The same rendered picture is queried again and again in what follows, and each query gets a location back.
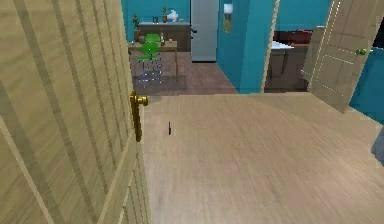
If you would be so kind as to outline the house plant in pot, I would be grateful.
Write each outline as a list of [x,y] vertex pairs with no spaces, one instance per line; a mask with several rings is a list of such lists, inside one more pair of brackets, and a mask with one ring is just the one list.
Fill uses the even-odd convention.
[[136,13],[134,13],[134,15],[133,15],[132,22],[134,24],[134,41],[138,42],[139,41],[139,36],[140,36],[140,30],[138,28],[138,26],[139,26],[139,19],[138,19]]

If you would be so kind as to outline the wooden dining table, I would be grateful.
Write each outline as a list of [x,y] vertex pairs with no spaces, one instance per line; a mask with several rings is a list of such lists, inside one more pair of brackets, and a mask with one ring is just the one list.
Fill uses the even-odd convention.
[[146,41],[145,43],[139,42],[128,42],[128,52],[140,51],[143,56],[140,58],[141,61],[150,61],[157,58],[159,52],[173,52],[175,62],[175,78],[178,78],[178,42],[175,40],[167,40],[165,42],[152,42]]

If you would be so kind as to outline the grey blue cloth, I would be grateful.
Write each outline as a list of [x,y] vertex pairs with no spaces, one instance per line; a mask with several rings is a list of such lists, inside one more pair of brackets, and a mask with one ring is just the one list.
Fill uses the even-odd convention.
[[371,153],[376,160],[384,167],[384,126],[377,135],[372,147]]

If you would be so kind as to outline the dark wooden kitchen counter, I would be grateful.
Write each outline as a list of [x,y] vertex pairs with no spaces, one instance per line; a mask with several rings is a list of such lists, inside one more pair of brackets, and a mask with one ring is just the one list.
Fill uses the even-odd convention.
[[191,51],[191,32],[190,25],[187,23],[157,23],[141,22],[138,25],[142,35],[146,34],[163,34],[164,39],[168,41],[172,39],[177,42],[179,52]]

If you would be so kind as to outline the green chair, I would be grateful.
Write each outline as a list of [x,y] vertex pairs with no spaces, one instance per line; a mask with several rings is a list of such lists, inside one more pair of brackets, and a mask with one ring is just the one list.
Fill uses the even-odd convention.
[[138,62],[141,64],[142,71],[138,80],[140,82],[161,81],[162,61],[159,53],[159,34],[147,34],[145,42],[141,45],[141,56]]

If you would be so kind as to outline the light wooden panelled door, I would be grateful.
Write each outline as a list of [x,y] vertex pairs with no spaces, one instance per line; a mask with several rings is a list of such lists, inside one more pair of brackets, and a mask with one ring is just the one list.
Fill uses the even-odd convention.
[[332,0],[309,76],[308,90],[344,113],[359,81],[381,21],[384,0]]

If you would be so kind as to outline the light wooden room door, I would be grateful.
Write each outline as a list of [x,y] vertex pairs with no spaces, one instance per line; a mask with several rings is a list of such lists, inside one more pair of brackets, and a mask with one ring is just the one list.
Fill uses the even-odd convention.
[[151,224],[121,0],[0,0],[0,224]]

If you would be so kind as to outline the dark cabinet with white top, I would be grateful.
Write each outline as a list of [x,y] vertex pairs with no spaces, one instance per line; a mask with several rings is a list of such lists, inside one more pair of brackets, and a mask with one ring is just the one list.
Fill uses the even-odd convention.
[[267,93],[306,92],[303,69],[307,46],[272,42],[264,91]]

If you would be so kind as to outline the framed wall picture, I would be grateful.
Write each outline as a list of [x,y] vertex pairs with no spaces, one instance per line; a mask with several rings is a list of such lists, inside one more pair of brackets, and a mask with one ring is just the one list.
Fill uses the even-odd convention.
[[223,5],[223,31],[226,33],[231,32],[232,14],[233,14],[233,4],[225,3]]

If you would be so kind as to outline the grey fridge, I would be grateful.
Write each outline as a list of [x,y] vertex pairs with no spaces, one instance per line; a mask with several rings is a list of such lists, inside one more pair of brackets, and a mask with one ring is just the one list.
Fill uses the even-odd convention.
[[191,40],[193,62],[215,62],[217,50],[219,0],[191,0]]

